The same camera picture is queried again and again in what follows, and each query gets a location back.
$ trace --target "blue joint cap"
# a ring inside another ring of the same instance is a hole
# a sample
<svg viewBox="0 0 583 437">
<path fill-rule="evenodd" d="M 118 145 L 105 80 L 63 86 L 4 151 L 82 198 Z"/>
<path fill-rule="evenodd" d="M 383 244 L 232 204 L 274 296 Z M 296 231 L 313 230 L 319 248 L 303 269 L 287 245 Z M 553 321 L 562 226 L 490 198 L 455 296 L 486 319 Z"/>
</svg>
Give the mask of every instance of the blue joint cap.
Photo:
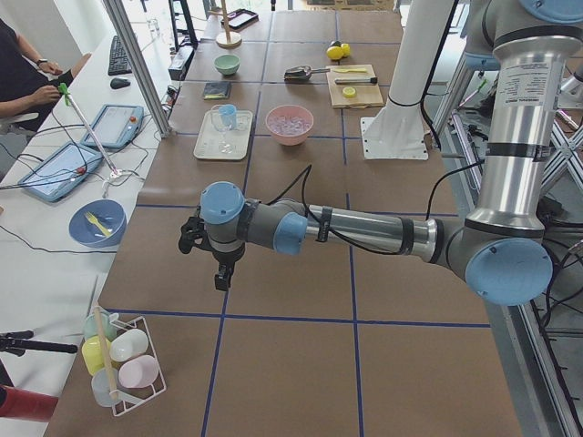
<svg viewBox="0 0 583 437">
<path fill-rule="evenodd" d="M 496 71 L 500 69 L 500 63 L 492 55 L 479 55 L 467 53 L 465 55 L 465 66 L 473 71 Z"/>
<path fill-rule="evenodd" d="M 477 252 L 465 268 L 465 282 L 497 305 L 521 305 L 547 289 L 553 264 L 531 239 L 500 239 Z"/>
<path fill-rule="evenodd" d="M 308 219 L 295 212 L 288 212 L 280 221 L 273 235 L 273 249 L 279 253 L 297 255 L 306 236 Z"/>
<path fill-rule="evenodd" d="M 583 22 L 581 0 L 520 0 L 520 4 L 539 20 L 556 25 L 575 25 Z"/>
<path fill-rule="evenodd" d="M 202 191 L 200 217 L 211 225 L 227 223 L 237 216 L 245 205 L 239 187 L 230 182 L 215 182 Z"/>
</svg>

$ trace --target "black tripod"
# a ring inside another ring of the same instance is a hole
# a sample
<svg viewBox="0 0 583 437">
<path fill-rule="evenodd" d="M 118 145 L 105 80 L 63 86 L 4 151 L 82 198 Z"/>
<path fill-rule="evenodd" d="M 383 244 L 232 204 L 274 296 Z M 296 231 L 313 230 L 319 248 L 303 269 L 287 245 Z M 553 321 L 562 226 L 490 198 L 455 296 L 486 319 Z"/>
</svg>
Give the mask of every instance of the black tripod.
<svg viewBox="0 0 583 437">
<path fill-rule="evenodd" d="M 17 357 L 22 357 L 27 350 L 77 353 L 75 344 L 50 343 L 45 341 L 29 340 L 35 336 L 31 330 L 20 330 L 18 332 L 6 332 L 0 334 L 0 352 L 9 352 Z M 14 387 L 6 367 L 0 360 L 0 384 Z"/>
</svg>

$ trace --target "keyboard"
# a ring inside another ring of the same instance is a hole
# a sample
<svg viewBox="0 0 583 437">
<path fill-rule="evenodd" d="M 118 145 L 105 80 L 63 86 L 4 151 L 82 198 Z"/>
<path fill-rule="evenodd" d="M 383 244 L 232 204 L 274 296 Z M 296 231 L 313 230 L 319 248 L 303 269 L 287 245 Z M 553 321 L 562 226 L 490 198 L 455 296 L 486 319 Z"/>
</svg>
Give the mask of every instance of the keyboard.
<svg viewBox="0 0 583 437">
<path fill-rule="evenodd" d="M 115 35 L 111 40 L 111 48 L 109 49 L 109 69 L 107 74 L 116 76 L 127 73 L 131 73 L 128 55 L 124 46 L 121 45 L 121 41 L 119 41 L 119 36 Z"/>
</svg>

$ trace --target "computer mouse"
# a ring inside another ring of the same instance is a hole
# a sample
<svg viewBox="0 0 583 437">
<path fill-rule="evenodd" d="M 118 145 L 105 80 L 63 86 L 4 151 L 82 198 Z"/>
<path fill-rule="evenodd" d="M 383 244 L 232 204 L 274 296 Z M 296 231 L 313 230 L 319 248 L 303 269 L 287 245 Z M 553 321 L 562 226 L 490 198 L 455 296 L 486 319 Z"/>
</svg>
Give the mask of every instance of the computer mouse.
<svg viewBox="0 0 583 437">
<path fill-rule="evenodd" d="M 129 86 L 130 83 L 129 79 L 126 79 L 125 77 L 114 77 L 111 79 L 111 82 L 109 82 L 109 86 L 111 86 L 112 89 L 120 89 L 124 86 Z"/>
</svg>

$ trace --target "metal scoop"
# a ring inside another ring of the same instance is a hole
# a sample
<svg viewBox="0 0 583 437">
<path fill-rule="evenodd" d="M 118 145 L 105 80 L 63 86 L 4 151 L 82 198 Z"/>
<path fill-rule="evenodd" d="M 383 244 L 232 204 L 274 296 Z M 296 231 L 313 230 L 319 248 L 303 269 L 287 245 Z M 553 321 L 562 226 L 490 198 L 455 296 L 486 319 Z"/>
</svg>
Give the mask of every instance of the metal scoop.
<svg viewBox="0 0 583 437">
<path fill-rule="evenodd" d="M 330 68 L 314 68 L 310 66 L 295 66 L 285 70 L 283 80 L 310 80 L 314 73 L 328 73 Z"/>
</svg>

